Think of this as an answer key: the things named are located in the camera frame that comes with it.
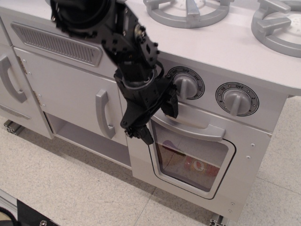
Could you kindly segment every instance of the oven door handle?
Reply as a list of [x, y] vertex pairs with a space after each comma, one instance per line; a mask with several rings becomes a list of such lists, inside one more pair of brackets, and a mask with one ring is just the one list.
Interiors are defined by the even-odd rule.
[[27, 100], [22, 90], [16, 91], [8, 75], [8, 70], [11, 67], [7, 56], [0, 57], [0, 78], [8, 93], [18, 102], [23, 103]]
[[160, 126], [165, 127], [175, 133], [208, 141], [221, 141], [226, 133], [226, 130], [211, 124], [208, 124], [207, 128], [199, 129], [191, 126], [186, 126], [174, 120], [167, 118], [163, 112], [158, 111], [152, 119]]
[[95, 97], [96, 100], [96, 116], [98, 121], [98, 126], [100, 128], [100, 131], [103, 133], [103, 135], [108, 138], [112, 139], [115, 133], [114, 126], [110, 126], [107, 123], [107, 119], [105, 116], [105, 106], [109, 102], [108, 93], [105, 90], [100, 90]]

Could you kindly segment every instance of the burner grate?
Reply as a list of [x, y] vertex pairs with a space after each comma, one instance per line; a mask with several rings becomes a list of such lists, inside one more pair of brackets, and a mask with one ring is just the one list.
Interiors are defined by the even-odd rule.
[[288, 14], [291, 11], [301, 12], [300, 0], [258, 0], [259, 9], [255, 12], [252, 20], [253, 35], [270, 49], [292, 57], [301, 57], [301, 44], [292, 43], [278, 38], [274, 31], [280, 28], [288, 28], [292, 21], [287, 17], [266, 19], [270, 14], [281, 12]]
[[157, 22], [177, 28], [199, 28], [213, 25], [226, 17], [230, 3], [234, 0], [220, 0], [220, 5], [214, 12], [201, 15], [194, 0], [186, 0], [186, 17], [174, 16], [159, 9], [159, 4], [175, 0], [143, 0], [148, 14]]

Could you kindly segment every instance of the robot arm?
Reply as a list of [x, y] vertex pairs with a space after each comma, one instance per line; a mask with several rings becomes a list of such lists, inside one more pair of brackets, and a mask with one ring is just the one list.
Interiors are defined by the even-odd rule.
[[[120, 123], [128, 136], [153, 143], [146, 124], [161, 108], [178, 115], [176, 86], [164, 75], [157, 60], [158, 44], [152, 42], [124, 0], [51, 0], [52, 20], [70, 36], [102, 44], [116, 64], [115, 81], [127, 101]], [[156, 76], [156, 66], [161, 72]]]

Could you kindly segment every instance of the gray knob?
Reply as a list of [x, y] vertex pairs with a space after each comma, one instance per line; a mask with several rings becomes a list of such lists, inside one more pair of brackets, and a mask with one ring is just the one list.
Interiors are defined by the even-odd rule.
[[249, 95], [238, 89], [230, 89], [224, 93], [223, 96], [226, 108], [230, 111], [232, 116], [247, 113], [252, 101]]
[[198, 93], [198, 82], [187, 74], [177, 74], [174, 77], [174, 83], [178, 89], [177, 93], [182, 99], [194, 97]]

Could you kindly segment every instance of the play kitchen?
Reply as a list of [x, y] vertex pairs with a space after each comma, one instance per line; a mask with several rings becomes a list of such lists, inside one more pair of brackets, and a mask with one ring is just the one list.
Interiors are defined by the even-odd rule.
[[148, 123], [152, 145], [120, 127], [127, 103], [103, 47], [56, 29], [43, 0], [0, 0], [0, 114], [216, 213], [211, 225], [237, 221], [285, 100], [301, 96], [301, 1], [126, 5], [178, 88], [177, 118]]

